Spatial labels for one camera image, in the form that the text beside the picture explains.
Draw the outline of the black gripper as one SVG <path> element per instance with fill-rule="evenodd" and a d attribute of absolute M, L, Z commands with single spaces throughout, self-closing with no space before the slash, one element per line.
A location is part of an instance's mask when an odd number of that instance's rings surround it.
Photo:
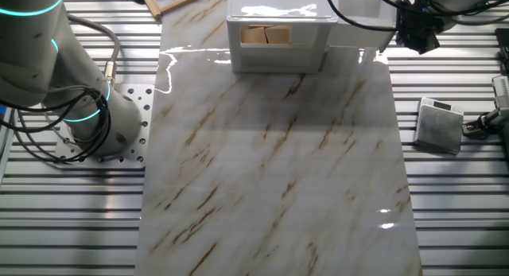
<path fill-rule="evenodd" d="M 416 49 L 424 54 L 440 47 L 435 34 L 444 29 L 444 20 L 433 16 L 425 7 L 404 5 L 397 10 L 397 21 L 400 30 L 395 35 L 396 44 L 408 49 Z"/>

